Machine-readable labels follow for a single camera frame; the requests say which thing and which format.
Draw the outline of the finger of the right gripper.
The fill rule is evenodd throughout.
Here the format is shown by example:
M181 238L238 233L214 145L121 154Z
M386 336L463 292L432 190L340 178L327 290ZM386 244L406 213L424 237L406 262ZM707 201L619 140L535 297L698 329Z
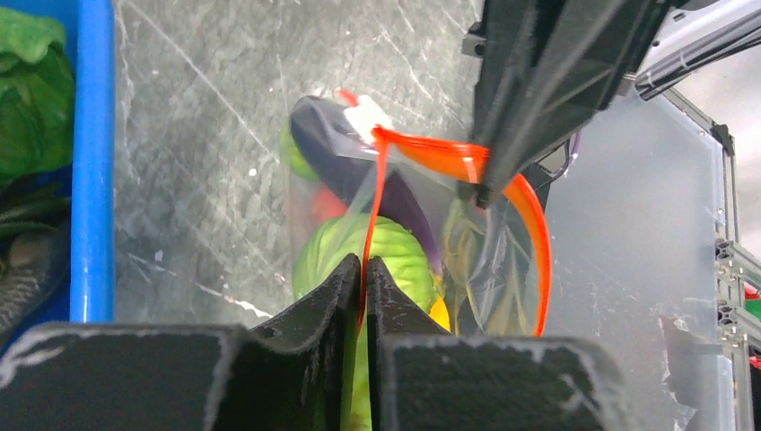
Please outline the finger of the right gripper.
M527 166L598 112L636 72L670 1L486 1L462 42L481 61L470 138L490 156L476 202L489 207Z

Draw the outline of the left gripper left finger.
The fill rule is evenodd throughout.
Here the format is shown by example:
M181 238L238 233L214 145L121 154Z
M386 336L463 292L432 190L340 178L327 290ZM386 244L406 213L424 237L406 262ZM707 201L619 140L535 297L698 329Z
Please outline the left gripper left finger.
M345 430L360 264L240 325L46 323L1 359L4 430Z

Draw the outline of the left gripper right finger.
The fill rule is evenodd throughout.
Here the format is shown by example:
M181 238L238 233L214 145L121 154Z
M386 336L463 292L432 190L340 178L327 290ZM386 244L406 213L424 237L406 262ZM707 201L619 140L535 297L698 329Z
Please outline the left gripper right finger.
M585 339L450 334L368 265L367 337L376 430L633 430L612 357Z

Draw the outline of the yellow toy mango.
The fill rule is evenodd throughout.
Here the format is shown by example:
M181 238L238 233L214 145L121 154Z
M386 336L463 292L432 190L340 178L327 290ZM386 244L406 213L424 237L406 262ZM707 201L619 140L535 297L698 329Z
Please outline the yellow toy mango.
M450 315L443 297L437 297L431 307L431 310L428 312L428 316L441 328L451 332Z

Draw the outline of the pale green toy cabbage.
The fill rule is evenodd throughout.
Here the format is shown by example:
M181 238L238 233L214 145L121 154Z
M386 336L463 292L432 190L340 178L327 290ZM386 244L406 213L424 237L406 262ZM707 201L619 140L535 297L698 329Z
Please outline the pale green toy cabbage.
M302 246L293 264L296 300L323 283L347 255L363 254L369 216L333 217L322 223ZM397 286L425 312L432 310L439 294L432 267L419 241L410 231L387 217L377 218L370 256L383 259ZM371 430L372 409L366 328L357 339L352 389L350 430Z

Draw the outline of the red toy peach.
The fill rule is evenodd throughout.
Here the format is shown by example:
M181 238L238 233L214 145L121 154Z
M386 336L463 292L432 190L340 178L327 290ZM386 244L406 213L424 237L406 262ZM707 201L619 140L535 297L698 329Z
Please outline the red toy peach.
M346 211L347 205L327 186L322 185L314 192L311 199L311 220L315 225L343 216Z

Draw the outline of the clear zip top bag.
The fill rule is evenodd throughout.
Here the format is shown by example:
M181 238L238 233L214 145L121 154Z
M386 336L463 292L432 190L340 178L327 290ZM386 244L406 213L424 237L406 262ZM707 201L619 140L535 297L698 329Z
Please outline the clear zip top bag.
M518 175L479 208L466 191L485 149L399 133L372 98L339 95L301 97L281 134L293 298L353 254L381 259L447 331L542 335L552 288L546 194Z

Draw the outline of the purple toy eggplant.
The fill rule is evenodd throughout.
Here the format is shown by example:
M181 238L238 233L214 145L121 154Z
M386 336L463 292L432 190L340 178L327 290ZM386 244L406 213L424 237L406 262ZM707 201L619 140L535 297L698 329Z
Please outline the purple toy eggplant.
M353 200L375 163L340 155L355 149L361 139L344 115L346 106L314 95L301 97L288 117L291 134L319 181L346 205ZM442 275L442 258L424 210L402 175L390 173L380 203L380 215L412 231L429 259L433 273Z

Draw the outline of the green toy ball vegetable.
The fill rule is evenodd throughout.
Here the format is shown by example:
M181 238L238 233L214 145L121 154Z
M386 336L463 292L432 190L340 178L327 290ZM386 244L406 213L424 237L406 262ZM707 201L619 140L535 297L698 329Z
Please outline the green toy ball vegetable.
M286 121L282 128L279 149L281 162L284 163L293 174L312 182L319 179L318 175L311 168L296 145L293 135L291 134L289 121Z

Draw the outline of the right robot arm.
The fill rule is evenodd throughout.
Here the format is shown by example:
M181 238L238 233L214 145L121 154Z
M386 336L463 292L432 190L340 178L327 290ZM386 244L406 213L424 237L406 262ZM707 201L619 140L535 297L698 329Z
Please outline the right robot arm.
M490 156L465 198L489 207L530 164L634 91L649 100L760 42L757 1L487 1L470 138Z

